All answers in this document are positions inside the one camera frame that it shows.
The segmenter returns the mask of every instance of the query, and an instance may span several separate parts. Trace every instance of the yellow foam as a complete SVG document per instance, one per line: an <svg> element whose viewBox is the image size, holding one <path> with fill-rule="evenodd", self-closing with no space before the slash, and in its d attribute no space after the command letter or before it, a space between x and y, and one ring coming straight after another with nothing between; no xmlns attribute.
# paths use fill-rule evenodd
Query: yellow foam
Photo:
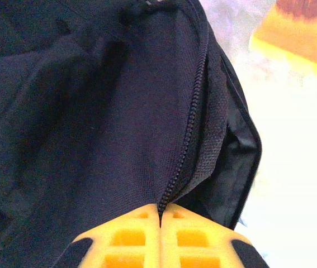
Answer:
<svg viewBox="0 0 317 268"><path fill-rule="evenodd" d="M317 18L294 19L274 6L252 34L249 48L287 61L293 70L317 75Z"/></svg>
<svg viewBox="0 0 317 268"><path fill-rule="evenodd" d="M79 235L93 239L80 268L243 268L232 240L240 234L178 205L159 217L145 205Z"/></svg>

